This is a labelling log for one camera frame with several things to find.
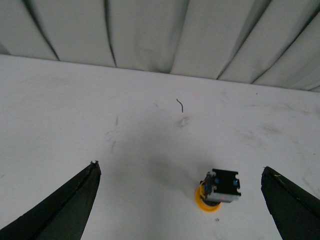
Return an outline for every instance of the white tabletop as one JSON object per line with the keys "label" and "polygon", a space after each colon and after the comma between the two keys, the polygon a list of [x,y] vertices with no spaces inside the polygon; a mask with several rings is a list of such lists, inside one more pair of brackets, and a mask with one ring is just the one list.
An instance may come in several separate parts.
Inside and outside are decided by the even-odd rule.
{"label": "white tabletop", "polygon": [[[320,94],[0,55],[0,229],[96,160],[83,240],[280,240],[261,173],[320,197]],[[242,196],[206,213],[212,168]]]}

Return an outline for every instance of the white fabric backdrop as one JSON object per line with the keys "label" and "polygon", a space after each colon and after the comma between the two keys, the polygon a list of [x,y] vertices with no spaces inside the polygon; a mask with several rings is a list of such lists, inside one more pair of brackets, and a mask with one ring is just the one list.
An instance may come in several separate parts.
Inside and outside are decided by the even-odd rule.
{"label": "white fabric backdrop", "polygon": [[1,0],[0,54],[320,92],[320,0]]}

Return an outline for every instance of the curtain fold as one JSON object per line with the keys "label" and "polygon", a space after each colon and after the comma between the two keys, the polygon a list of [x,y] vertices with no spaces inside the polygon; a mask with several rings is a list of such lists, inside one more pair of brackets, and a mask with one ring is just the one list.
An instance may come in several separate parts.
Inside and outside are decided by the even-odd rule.
{"label": "curtain fold", "polygon": [[311,92],[320,93],[320,86],[317,86],[311,90]]}
{"label": "curtain fold", "polygon": [[109,0],[111,45],[119,68],[171,71],[189,0]]}
{"label": "curtain fold", "polygon": [[219,79],[254,82],[284,53],[318,5],[318,0],[272,1]]}
{"label": "curtain fold", "polygon": [[34,16],[64,62],[115,67],[104,0],[30,0]]}
{"label": "curtain fold", "polygon": [[299,90],[320,85],[320,13],[254,84]]}
{"label": "curtain fold", "polygon": [[254,21],[247,21],[254,5],[254,0],[190,0],[171,73],[216,79]]}
{"label": "curtain fold", "polygon": [[0,1],[0,44],[4,54],[57,60],[21,0]]}

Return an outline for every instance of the small object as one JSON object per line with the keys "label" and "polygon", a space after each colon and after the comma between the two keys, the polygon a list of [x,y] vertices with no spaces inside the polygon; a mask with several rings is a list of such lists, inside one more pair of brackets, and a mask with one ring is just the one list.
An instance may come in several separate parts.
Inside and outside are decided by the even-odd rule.
{"label": "small object", "polygon": [[176,101],[181,104],[182,112],[184,112],[184,106],[182,105],[182,103],[178,99],[176,99]]}
{"label": "small object", "polygon": [[221,202],[231,203],[237,200],[241,193],[240,181],[236,178],[237,171],[212,169],[206,174],[194,197],[198,207],[206,212],[215,212],[220,208]]}

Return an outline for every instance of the small black wire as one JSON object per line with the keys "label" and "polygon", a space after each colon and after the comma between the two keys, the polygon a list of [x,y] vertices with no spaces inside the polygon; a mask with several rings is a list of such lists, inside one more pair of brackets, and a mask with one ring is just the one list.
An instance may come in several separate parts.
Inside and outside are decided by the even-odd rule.
{"label": "small black wire", "polygon": [[180,104],[181,104],[182,112],[184,112],[184,106],[182,105],[182,103],[181,103],[178,99],[176,99],[176,100],[177,100],[177,102],[178,102],[178,103],[180,103]]}

